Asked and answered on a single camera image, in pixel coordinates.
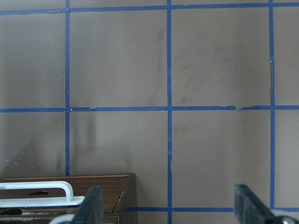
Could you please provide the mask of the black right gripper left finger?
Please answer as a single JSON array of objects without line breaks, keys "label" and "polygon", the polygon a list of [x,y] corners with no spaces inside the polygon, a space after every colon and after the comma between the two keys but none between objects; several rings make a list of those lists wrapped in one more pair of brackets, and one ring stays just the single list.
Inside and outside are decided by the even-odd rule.
[{"label": "black right gripper left finger", "polygon": [[79,206],[73,224],[101,224],[103,221],[103,195],[99,186],[90,187]]}]

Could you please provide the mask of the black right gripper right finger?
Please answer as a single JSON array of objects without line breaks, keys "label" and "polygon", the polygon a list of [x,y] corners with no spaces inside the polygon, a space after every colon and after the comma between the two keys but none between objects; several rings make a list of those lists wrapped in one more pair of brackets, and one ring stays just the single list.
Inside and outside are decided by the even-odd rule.
[{"label": "black right gripper right finger", "polygon": [[276,217],[245,184],[235,185],[234,214],[240,224],[271,224]]}]

